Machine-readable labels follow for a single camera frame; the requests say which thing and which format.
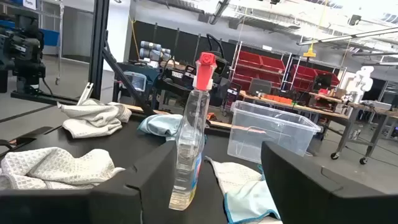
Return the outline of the long ceiling light bar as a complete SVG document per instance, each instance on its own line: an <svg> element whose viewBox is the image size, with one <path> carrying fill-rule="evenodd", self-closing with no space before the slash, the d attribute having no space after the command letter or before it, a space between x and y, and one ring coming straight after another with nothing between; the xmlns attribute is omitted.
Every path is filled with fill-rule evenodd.
<svg viewBox="0 0 398 224"><path fill-rule="evenodd" d="M326 42L334 42L339 40L348 40L348 39L357 39L363 37L372 37L377 35L385 35L398 32L398 27L391 27L388 29L381 29L381 30L374 30L369 32L361 32L357 34L348 34L348 35L341 35L335 37L329 37L325 39L315 39L315 40L307 40L303 42L297 42L297 45L311 45L315 43L326 43Z"/></svg>

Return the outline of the metal shelf with red bins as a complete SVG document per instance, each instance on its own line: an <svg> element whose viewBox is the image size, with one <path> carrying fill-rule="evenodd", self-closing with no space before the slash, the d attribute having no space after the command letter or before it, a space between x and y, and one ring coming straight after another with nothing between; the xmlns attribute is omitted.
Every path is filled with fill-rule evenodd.
<svg viewBox="0 0 398 224"><path fill-rule="evenodd" d="M230 77L242 90L249 90L255 78L269 81L273 88L280 88L291 56L290 53L271 50L265 45L261 47L237 42Z"/></svg>
<svg viewBox="0 0 398 224"><path fill-rule="evenodd" d="M315 78L324 74L331 75L331 87L337 87L340 83L338 79L340 68L332 64L298 55L291 55L283 62L285 71L281 79L281 90L310 91Z"/></svg>

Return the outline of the grey waffle microfiber towel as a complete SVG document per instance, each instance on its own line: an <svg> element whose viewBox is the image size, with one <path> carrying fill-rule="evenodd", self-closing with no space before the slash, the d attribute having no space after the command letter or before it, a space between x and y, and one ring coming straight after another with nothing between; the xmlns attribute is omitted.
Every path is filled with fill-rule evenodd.
<svg viewBox="0 0 398 224"><path fill-rule="evenodd" d="M62 126L74 139L112 135L132 115L127 106L115 102L104 104L95 99L87 99L80 105L57 103L57 107L68 116Z"/></svg>
<svg viewBox="0 0 398 224"><path fill-rule="evenodd" d="M9 152L0 162L0 190L92 189L124 170L103 149L81 157L59 147Z"/></svg>

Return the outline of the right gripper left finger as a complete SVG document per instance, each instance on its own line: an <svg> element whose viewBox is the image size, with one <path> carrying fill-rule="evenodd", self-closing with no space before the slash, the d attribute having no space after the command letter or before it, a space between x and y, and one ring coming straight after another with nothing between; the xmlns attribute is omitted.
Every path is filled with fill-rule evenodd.
<svg viewBox="0 0 398 224"><path fill-rule="evenodd" d="M168 141L86 190L5 190L0 224L164 224L177 150Z"/></svg>

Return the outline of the glass jar with pink lid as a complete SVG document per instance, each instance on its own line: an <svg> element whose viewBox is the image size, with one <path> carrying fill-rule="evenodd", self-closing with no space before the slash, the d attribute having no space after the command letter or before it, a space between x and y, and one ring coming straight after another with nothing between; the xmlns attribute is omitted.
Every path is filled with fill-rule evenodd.
<svg viewBox="0 0 398 224"><path fill-rule="evenodd" d="M185 210L195 196L205 146L209 91L212 88L212 76L216 68L216 56L210 52L201 53L196 61L193 90L188 96L175 138L177 163L175 183L169 203L169 208L172 210Z"/></svg>

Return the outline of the black monitor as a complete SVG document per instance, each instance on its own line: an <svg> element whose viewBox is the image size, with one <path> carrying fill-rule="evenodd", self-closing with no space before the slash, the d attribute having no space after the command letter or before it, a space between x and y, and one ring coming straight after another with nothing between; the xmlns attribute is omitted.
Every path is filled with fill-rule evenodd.
<svg viewBox="0 0 398 224"><path fill-rule="evenodd" d="M321 73L316 76L313 82L313 90L327 89L331 86L332 75L330 73Z"/></svg>
<svg viewBox="0 0 398 224"><path fill-rule="evenodd" d="M249 86L248 93L250 95L258 95L258 93L269 94L272 90L272 83L267 80L253 78Z"/></svg>

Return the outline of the black frame strut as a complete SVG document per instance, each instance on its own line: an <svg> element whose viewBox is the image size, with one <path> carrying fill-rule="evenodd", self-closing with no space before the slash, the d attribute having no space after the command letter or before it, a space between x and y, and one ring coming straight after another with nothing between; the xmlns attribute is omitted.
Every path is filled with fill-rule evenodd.
<svg viewBox="0 0 398 224"><path fill-rule="evenodd" d="M93 33L91 42L91 60L89 66L88 81L93 83L93 98L99 100L101 96L101 86L103 77L103 61L105 60L111 67L119 81L126 87L127 92L137 101L139 107L146 116L155 114L154 110L149 107L145 100L139 96L127 76L123 74L122 69L111 54L108 44L108 12L110 0L94 0L93 13Z"/></svg>

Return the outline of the blue and white cloth pile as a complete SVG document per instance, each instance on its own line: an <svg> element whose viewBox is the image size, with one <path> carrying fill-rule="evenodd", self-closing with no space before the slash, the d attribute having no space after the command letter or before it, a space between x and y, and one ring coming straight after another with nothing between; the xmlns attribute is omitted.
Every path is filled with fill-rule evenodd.
<svg viewBox="0 0 398 224"><path fill-rule="evenodd" d="M250 180L259 180L261 171L256 171L244 165L233 162L216 162L210 157L206 156L205 160L209 162L215 173L218 185L223 193L223 197L229 190L242 187L243 184ZM283 224L275 218L269 216L265 217L263 221L249 222L245 224Z"/></svg>

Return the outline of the light blue microfiber towel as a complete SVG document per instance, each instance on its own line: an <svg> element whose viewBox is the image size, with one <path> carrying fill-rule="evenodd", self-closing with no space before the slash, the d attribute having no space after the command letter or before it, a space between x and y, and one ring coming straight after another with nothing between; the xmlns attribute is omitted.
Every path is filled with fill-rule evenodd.
<svg viewBox="0 0 398 224"><path fill-rule="evenodd" d="M260 223L265 217L273 217L282 221L279 211L268 188L264 171L259 180L250 180L224 195L224 209L229 224Z"/></svg>
<svg viewBox="0 0 398 224"><path fill-rule="evenodd" d="M137 129L146 134L164 137L166 141L173 141L182 118L180 114L155 114L145 118Z"/></svg>

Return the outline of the orange blocks row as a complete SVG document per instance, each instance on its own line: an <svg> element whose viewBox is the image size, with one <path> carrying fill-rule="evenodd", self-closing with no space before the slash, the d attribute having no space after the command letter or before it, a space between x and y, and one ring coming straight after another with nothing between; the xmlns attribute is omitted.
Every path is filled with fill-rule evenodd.
<svg viewBox="0 0 398 224"><path fill-rule="evenodd" d="M279 102L279 103L284 103L284 104L287 104L287 105L291 105L293 103L292 99L284 98L284 97L277 96L277 95L265 94L264 98L267 99L267 100L272 100L272 101L276 101L276 102Z"/></svg>

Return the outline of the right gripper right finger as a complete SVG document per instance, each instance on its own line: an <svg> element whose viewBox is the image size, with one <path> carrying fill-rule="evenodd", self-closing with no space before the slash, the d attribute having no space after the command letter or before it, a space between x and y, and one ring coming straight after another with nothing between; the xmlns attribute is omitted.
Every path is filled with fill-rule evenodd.
<svg viewBox="0 0 398 224"><path fill-rule="evenodd" d="M261 162L283 224L398 224L398 194L339 175L271 141Z"/></svg>

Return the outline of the clear plastic bin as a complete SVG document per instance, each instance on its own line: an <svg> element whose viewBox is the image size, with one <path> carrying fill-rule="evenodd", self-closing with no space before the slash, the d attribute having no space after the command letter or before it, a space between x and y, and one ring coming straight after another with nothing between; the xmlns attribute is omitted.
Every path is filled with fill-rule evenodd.
<svg viewBox="0 0 398 224"><path fill-rule="evenodd" d="M261 163L263 141L274 142L304 156L321 127L299 114L235 101L227 153L246 161Z"/></svg>

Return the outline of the wooden workbench on castors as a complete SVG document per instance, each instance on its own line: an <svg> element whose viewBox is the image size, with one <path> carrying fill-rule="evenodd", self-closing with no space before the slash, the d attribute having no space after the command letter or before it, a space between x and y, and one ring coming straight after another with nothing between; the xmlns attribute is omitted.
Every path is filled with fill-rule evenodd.
<svg viewBox="0 0 398 224"><path fill-rule="evenodd" d="M360 160L359 160L359 163L362 165L365 165L368 162L368 159L371 157L373 151L375 150L375 148L377 146L377 142L381 138L382 130L384 129L388 119L389 118L398 119L398 112L393 112L393 111L389 111L389 110L376 108L375 112L377 114L379 114L381 118L380 118L380 123L377 125L377 128L376 128L371 140L370 141L357 141L357 140L349 139L349 134L350 134L351 130L353 129L353 125L356 120L356 116L358 115L358 111L359 110L371 111L372 108L368 105L361 105L361 104L357 104L357 103L348 102L347 105L352 108L352 111L349 116L346 116L346 115L339 114L336 112L329 112L329 111L324 111L324 110L318 110L315 108L310 108L308 106L294 105L293 103L288 104L285 102L275 101L273 99L270 100L270 99L264 98L264 97L250 96L243 90L241 90L239 92L239 96L242 96L244 100L250 99L253 101L260 101L263 103L267 103L272 106L279 106L279 107L283 107L283 108L292 109L295 111L304 111L304 112L309 112L309 113L322 114L323 116L326 116L328 119L330 119L336 123L345 125L345 130L343 133L339 133L338 131L336 131L332 128L326 127L326 129L329 129L330 131L341 136L341 140L338 144L337 150L334 153L332 153L330 155L330 157L332 160L338 159L341 152L345 148L347 142L352 142L355 144L362 144L362 145L367 146L365 155L362 158L360 158Z"/></svg>

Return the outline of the silver metal bracket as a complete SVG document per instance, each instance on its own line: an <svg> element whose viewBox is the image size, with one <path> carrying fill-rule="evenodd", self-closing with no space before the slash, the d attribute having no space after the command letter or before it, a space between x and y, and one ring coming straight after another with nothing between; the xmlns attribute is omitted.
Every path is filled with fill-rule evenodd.
<svg viewBox="0 0 398 224"><path fill-rule="evenodd" d="M81 105L85 100L87 100L93 91L93 85L94 83L87 83L85 89L83 90L83 93L81 94L77 105Z"/></svg>

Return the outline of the yellow pendant outlet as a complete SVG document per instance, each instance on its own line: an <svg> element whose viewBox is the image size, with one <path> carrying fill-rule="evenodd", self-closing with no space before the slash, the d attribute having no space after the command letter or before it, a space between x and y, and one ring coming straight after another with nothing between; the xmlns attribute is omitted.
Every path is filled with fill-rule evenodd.
<svg viewBox="0 0 398 224"><path fill-rule="evenodd" d="M310 44L308 50L303 53L303 56L308 58L316 57L316 53L313 50L313 44Z"/></svg>

